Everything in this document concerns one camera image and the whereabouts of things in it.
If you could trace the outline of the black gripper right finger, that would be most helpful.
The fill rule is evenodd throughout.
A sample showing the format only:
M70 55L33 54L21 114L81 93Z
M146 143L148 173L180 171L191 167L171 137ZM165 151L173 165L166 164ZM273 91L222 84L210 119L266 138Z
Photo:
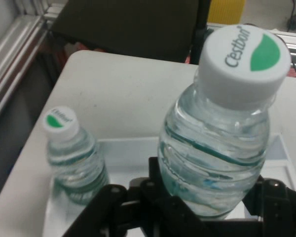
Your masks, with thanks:
M282 181L259 176L243 204L261 218L264 237L296 237L296 191Z

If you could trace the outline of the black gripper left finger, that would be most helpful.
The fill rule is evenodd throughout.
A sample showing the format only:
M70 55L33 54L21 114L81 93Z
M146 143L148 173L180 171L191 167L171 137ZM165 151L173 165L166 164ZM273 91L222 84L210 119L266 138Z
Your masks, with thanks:
M124 237L141 228L147 237L198 237L202 223L179 198L167 193L158 159L148 160L149 176L127 189L106 185L66 230L66 237Z

